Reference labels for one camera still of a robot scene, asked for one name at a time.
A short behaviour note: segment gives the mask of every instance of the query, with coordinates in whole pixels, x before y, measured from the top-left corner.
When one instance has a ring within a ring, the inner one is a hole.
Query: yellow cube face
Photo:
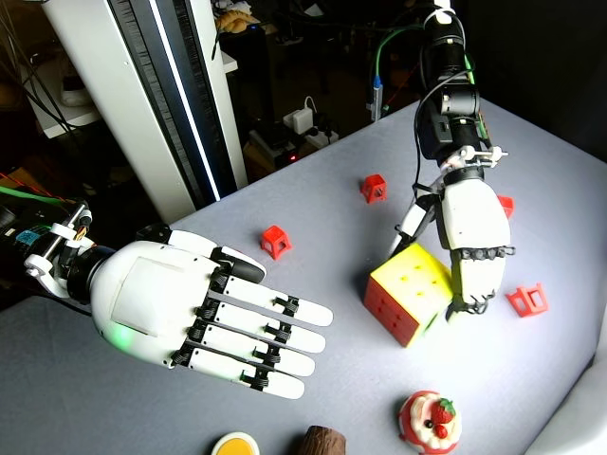
[[[371,277],[419,322],[419,332],[444,312],[453,298],[450,271],[419,244],[398,253]]]

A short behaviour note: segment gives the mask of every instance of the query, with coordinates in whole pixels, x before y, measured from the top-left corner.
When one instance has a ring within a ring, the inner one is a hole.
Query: robotic arm
[[[96,246],[85,236],[90,210],[73,207],[50,227],[24,224],[3,207],[0,242],[19,251],[50,294],[90,302],[110,344],[164,368],[181,365],[286,398],[304,393],[296,376],[311,375],[315,363],[294,350],[320,353],[325,340],[297,322],[327,326],[329,309],[262,286],[266,271],[250,257],[166,225],[118,251]]]
[[[437,9],[424,21],[420,69],[426,92],[414,119],[418,163],[420,155],[435,160],[440,175],[426,187],[417,182],[417,169],[414,202],[396,227],[392,254],[436,220],[441,245],[451,252],[450,310],[482,314],[500,287],[506,256],[514,253],[504,210],[485,183],[485,168],[507,153],[488,138],[465,32],[449,3],[436,0]]]

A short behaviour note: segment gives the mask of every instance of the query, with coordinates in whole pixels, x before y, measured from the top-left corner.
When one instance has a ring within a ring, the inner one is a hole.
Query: white light strip
[[[217,186],[215,185],[215,180],[212,178],[211,167],[209,166],[209,161],[207,160],[207,156],[205,155],[205,149],[202,146],[202,141],[200,140],[200,135],[198,134],[198,129],[196,128],[196,123],[193,120],[192,109],[190,108],[188,97],[186,97],[186,92],[183,89],[183,83],[181,82],[181,77],[179,76],[179,70],[177,69],[177,65],[175,63],[175,57],[173,56],[173,51],[171,50],[171,45],[169,44],[167,32],[164,29],[164,25],[162,24],[162,18],[160,17],[160,11],[158,10],[156,0],[150,0],[150,8],[152,8],[152,13],[154,14],[154,20],[156,21],[156,26],[158,27],[158,32],[160,33],[160,40],[162,41],[162,46],[164,47],[164,51],[167,54],[167,58],[169,59],[169,66],[171,67],[171,71],[173,72],[173,78],[175,79],[175,83],[177,85],[179,97],[181,98],[183,107],[186,110],[186,117],[188,118],[188,122],[190,123],[190,128],[192,128],[193,138],[196,141],[198,152],[202,156],[202,162],[205,165],[207,177],[211,182],[212,193],[215,196],[215,201],[218,201],[219,199],[221,199],[221,197],[219,196],[219,191],[217,190]]]

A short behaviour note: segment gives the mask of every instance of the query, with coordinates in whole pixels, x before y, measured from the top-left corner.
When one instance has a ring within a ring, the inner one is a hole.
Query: yellow circular object
[[[254,455],[253,447],[244,439],[230,439],[217,451],[217,455]]]

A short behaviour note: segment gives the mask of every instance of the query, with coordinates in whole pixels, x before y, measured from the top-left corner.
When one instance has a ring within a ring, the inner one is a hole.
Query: gray table surface
[[[203,454],[224,433],[251,434],[266,455],[291,453],[308,426],[337,429],[348,454],[411,452],[395,411],[420,389],[462,413],[460,454],[520,454],[591,359],[604,301],[607,165],[484,102],[495,144],[511,155],[487,182],[516,200],[517,255],[503,292],[542,282],[550,311],[519,318],[503,293],[481,317],[438,324],[402,349],[361,304],[411,199],[414,106],[250,185],[174,228],[234,246],[267,267],[266,284],[330,307],[326,350],[289,401],[112,349],[86,317],[32,299],[0,314],[0,453]],[[423,163],[422,181],[436,175]],[[388,200],[367,205],[361,179],[381,173]],[[277,262],[260,233],[294,245]],[[444,262],[430,227],[421,244]]]

